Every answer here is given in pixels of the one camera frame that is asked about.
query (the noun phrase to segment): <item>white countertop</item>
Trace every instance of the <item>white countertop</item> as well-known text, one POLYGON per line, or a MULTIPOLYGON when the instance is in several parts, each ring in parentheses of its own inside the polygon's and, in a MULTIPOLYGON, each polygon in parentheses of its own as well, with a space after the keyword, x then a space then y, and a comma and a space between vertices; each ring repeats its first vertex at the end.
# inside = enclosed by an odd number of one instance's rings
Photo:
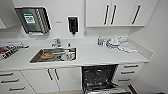
POLYGON ((7 59, 0 61, 0 71, 149 62, 138 52, 127 53, 116 48, 109 49, 94 44, 80 44, 73 47, 77 48, 76 60, 40 63, 30 63, 29 61, 40 49, 49 47, 34 46, 21 49, 7 59))

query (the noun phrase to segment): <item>drawer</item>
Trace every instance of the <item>drawer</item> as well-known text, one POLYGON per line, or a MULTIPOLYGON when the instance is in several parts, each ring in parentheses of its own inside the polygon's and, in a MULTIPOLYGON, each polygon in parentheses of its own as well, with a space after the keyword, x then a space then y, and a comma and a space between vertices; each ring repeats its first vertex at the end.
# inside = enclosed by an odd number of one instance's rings
POLYGON ((144 63, 118 65, 114 78, 135 76, 139 73, 144 63))
POLYGON ((0 72, 0 82, 4 80, 14 80, 23 78, 20 71, 14 71, 14 72, 0 72))
POLYGON ((20 71, 0 72, 0 92, 2 94, 36 94, 20 71))
POLYGON ((128 86, 130 85, 132 79, 131 78, 127 78, 127 77, 123 77, 123 78, 114 78, 113 79, 113 83, 117 84, 119 86, 128 86))
POLYGON ((36 94, 28 84, 0 85, 1 94, 36 94))

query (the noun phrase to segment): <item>white cabinet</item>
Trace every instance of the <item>white cabinet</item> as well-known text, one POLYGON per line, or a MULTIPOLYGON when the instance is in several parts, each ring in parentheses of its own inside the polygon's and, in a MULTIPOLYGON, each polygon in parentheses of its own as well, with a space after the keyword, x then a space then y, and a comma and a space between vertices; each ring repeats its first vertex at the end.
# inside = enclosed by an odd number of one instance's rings
POLYGON ((158 0, 137 0, 134 7, 130 26, 145 26, 155 9, 158 0))
POLYGON ((86 0, 86 27, 107 26, 111 0, 86 0))
POLYGON ((21 71, 36 93, 58 92, 53 69, 21 71))
POLYGON ((9 28, 19 24, 12 0, 0 2, 0 29, 9 28))
POLYGON ((0 72, 0 94, 36 94, 20 73, 0 72))
POLYGON ((108 26, 128 26, 136 0, 112 0, 108 26))
POLYGON ((37 93, 82 90, 80 67, 21 72, 37 93))
POLYGON ((128 26, 136 0, 86 0, 86 27, 128 26))
POLYGON ((60 91, 82 90, 81 67, 55 69, 60 91))
POLYGON ((121 64, 115 72, 113 83, 119 86, 128 86, 137 77, 144 63, 121 64))
POLYGON ((86 27, 145 26, 158 0, 86 0, 86 27))

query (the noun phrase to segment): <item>white wall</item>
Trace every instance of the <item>white wall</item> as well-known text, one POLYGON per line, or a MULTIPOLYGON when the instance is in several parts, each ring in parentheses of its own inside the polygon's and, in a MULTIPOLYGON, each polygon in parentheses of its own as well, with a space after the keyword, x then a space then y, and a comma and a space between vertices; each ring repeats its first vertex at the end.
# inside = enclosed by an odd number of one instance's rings
MULTIPOLYGON (((72 38, 72 34, 69 32, 68 27, 69 16, 78 17, 79 32, 76 34, 75 38, 83 37, 83 2, 83 0, 13 0, 15 7, 45 7, 47 9, 51 30, 49 34, 46 34, 41 39, 53 39, 60 37, 72 38)), ((11 37, 15 37, 15 39, 36 39, 36 36, 25 34, 23 28, 19 26, 0 31, 0 37, 2 36, 3 39, 11 37)))
POLYGON ((6 30, 0 30, 0 40, 50 40, 54 38, 83 38, 83 37, 127 37, 130 27, 105 27, 85 28, 85 7, 84 0, 12 0, 15 7, 45 7, 49 16, 51 29, 49 34, 44 36, 32 36, 25 34, 22 26, 15 26, 6 30), (79 21, 79 32, 75 38, 69 32, 68 16, 77 16, 79 21))
POLYGON ((138 94, 168 93, 168 0, 159 0, 145 27, 133 27, 129 38, 154 51, 139 78, 132 83, 138 94))

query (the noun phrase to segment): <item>soap dispenser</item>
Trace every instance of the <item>soap dispenser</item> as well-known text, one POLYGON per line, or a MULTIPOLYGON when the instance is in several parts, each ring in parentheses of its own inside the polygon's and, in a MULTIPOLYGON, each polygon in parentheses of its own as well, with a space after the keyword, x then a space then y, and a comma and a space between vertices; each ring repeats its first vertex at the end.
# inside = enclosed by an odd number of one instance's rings
POLYGON ((76 32, 78 32, 78 18, 77 17, 68 17, 69 22, 69 31, 75 36, 76 32))

